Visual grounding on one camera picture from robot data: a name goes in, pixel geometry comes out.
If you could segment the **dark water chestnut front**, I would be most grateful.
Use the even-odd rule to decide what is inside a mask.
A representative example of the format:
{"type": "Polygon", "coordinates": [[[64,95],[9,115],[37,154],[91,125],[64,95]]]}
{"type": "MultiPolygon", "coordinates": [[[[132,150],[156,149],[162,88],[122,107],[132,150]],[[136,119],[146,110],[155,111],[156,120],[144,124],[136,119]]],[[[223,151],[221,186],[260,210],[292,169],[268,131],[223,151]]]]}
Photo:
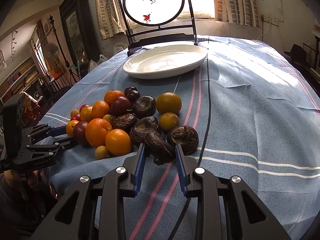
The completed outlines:
{"type": "Polygon", "coordinates": [[[174,148],[158,132],[149,132],[145,135],[144,140],[151,149],[153,162],[156,165],[170,163],[175,159],[174,148]]]}

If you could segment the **right checked curtain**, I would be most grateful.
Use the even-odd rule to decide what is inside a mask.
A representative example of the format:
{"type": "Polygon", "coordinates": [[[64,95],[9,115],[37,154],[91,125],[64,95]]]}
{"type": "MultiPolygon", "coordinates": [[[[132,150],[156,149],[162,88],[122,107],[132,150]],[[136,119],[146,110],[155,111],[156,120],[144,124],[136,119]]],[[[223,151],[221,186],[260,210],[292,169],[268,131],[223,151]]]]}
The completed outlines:
{"type": "Polygon", "coordinates": [[[215,20],[261,28],[256,0],[214,0],[215,20]]]}

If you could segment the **round painted screen on stand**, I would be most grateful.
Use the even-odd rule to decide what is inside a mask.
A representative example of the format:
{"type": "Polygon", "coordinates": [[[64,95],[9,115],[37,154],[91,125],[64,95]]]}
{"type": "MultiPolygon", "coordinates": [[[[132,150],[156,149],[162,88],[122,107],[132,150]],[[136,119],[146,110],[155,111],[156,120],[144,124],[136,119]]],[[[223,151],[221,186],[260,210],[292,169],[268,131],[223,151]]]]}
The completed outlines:
{"type": "Polygon", "coordinates": [[[145,46],[193,41],[198,44],[191,0],[118,0],[131,56],[145,46]]]}

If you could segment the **dark water chestnut back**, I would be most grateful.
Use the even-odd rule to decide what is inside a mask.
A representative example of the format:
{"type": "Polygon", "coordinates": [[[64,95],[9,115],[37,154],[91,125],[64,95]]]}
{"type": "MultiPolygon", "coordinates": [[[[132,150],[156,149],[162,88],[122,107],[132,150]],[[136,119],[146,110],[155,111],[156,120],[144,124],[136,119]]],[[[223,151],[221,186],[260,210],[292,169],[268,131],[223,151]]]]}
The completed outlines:
{"type": "Polygon", "coordinates": [[[152,96],[141,96],[133,104],[133,112],[139,119],[152,116],[156,110],[156,99],[152,96]]]}

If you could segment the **small yellow citrus middle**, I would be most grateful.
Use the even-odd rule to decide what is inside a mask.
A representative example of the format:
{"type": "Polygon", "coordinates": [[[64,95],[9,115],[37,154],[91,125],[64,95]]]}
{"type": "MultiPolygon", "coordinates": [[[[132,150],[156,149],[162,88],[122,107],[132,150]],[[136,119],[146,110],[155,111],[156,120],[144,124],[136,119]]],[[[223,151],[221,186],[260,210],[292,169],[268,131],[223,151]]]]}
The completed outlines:
{"type": "Polygon", "coordinates": [[[112,124],[112,122],[113,122],[113,116],[110,114],[103,116],[103,119],[108,121],[110,124],[112,124]]]}

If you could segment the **checked curtain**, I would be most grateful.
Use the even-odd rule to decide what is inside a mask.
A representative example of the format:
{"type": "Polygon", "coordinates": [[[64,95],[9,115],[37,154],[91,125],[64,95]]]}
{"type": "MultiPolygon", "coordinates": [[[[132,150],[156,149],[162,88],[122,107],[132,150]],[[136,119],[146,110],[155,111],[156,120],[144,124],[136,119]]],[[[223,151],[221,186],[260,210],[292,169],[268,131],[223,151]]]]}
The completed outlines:
{"type": "Polygon", "coordinates": [[[256,0],[214,0],[215,20],[261,28],[256,0]]]}
{"type": "Polygon", "coordinates": [[[95,0],[97,24],[102,40],[111,38],[126,30],[119,0],[95,0]]]}

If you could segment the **orange middle textured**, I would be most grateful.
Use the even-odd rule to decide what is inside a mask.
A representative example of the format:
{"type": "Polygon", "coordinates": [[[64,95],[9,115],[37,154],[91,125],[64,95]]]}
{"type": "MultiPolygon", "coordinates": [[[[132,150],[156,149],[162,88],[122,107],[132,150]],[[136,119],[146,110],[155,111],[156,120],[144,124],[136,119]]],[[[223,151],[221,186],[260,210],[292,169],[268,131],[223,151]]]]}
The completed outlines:
{"type": "Polygon", "coordinates": [[[109,114],[110,107],[105,101],[97,101],[93,104],[91,118],[103,118],[105,115],[109,114]]]}

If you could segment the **orange middle left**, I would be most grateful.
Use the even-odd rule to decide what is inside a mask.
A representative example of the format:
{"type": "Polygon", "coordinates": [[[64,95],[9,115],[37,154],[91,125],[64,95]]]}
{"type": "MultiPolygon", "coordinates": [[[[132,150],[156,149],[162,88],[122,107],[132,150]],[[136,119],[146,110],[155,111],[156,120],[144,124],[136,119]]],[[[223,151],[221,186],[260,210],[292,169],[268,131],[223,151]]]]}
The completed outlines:
{"type": "Polygon", "coordinates": [[[90,122],[92,120],[92,106],[84,108],[80,113],[80,120],[90,122]]]}

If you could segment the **white oval plate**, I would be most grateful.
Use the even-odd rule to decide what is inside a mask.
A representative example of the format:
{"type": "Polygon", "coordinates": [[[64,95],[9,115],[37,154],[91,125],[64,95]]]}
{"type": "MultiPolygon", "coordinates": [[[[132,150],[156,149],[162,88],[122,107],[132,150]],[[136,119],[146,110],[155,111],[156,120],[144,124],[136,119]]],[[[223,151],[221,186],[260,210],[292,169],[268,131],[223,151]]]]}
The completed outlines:
{"type": "Polygon", "coordinates": [[[123,71],[143,80],[163,79],[185,74],[199,67],[207,51],[191,44],[175,44],[152,48],[127,60],[123,71]]]}

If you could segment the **small orange far right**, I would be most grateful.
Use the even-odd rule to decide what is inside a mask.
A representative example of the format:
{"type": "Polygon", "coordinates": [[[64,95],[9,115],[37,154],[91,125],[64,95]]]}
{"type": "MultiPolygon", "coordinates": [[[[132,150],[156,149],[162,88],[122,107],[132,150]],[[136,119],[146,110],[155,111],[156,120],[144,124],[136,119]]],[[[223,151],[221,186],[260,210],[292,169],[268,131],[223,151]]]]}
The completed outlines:
{"type": "Polygon", "coordinates": [[[121,129],[113,129],[108,133],[105,144],[108,151],[116,157],[129,154],[132,150],[129,135],[121,129]]]}

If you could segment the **dark water chestnut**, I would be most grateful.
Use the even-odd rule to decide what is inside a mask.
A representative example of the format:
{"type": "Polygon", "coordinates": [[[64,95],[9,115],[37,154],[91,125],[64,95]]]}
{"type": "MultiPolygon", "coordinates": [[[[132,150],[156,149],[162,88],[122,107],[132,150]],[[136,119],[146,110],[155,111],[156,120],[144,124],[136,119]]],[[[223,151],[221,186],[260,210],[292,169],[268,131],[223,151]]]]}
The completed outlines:
{"type": "Polygon", "coordinates": [[[190,126],[177,126],[173,128],[168,136],[167,142],[175,148],[177,144],[181,145],[185,155],[194,153],[199,144],[199,135],[197,131],[190,126]]]}
{"type": "Polygon", "coordinates": [[[121,115],[112,121],[113,129],[121,129],[126,132],[129,132],[131,128],[135,125],[137,118],[133,113],[127,113],[121,115]]]}
{"type": "Polygon", "coordinates": [[[130,131],[130,139],[135,145],[144,143],[145,136],[150,132],[161,132],[159,122],[154,116],[147,116],[137,122],[130,131]]]}
{"type": "Polygon", "coordinates": [[[133,112],[139,119],[152,116],[156,110],[156,99],[152,96],[141,96],[133,104],[133,112]]]}
{"type": "Polygon", "coordinates": [[[145,135],[144,140],[151,149],[153,162],[156,165],[170,163],[175,159],[174,148],[158,132],[149,132],[145,135]]]}

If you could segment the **red tomato lower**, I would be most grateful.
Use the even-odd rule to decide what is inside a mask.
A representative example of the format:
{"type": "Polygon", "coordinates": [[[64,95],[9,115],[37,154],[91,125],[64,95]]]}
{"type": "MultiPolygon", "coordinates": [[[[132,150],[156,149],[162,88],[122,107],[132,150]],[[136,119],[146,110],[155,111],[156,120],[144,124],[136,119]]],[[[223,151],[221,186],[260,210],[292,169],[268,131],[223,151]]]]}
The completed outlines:
{"type": "Polygon", "coordinates": [[[81,120],[80,120],[80,114],[72,115],[72,117],[71,117],[71,121],[72,121],[72,120],[81,121],[81,120]]]}

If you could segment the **orange front centre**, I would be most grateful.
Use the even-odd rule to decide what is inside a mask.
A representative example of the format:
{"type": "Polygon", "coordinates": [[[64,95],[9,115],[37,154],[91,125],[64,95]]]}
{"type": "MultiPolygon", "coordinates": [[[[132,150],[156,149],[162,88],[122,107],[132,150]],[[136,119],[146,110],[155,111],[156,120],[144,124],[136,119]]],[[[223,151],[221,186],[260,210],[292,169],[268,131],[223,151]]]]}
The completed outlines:
{"type": "Polygon", "coordinates": [[[66,125],[66,133],[69,137],[73,136],[73,130],[76,126],[76,124],[78,124],[79,121],[78,120],[71,120],[68,122],[68,124],[66,125]]]}

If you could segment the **dark water chestnut middle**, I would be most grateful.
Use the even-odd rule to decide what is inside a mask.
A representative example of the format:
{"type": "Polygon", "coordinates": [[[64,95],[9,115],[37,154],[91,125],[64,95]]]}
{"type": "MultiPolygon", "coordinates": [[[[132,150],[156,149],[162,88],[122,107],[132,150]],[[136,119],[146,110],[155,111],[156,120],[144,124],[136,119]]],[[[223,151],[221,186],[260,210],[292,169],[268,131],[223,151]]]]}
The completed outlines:
{"type": "Polygon", "coordinates": [[[126,132],[129,132],[131,128],[135,125],[137,118],[133,113],[127,113],[121,115],[112,121],[113,129],[121,129],[126,132]]]}

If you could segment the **dark water chestnut right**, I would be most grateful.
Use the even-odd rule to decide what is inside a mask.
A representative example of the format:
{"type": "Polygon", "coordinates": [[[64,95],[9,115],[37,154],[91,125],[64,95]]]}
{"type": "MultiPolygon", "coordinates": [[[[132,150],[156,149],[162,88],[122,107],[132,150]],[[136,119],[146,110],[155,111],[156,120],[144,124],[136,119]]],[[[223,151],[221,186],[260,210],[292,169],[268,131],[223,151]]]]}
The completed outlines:
{"type": "Polygon", "coordinates": [[[167,142],[175,148],[177,144],[181,145],[185,155],[194,153],[199,144],[199,135],[197,131],[190,126],[177,126],[173,128],[168,136],[167,142]]]}

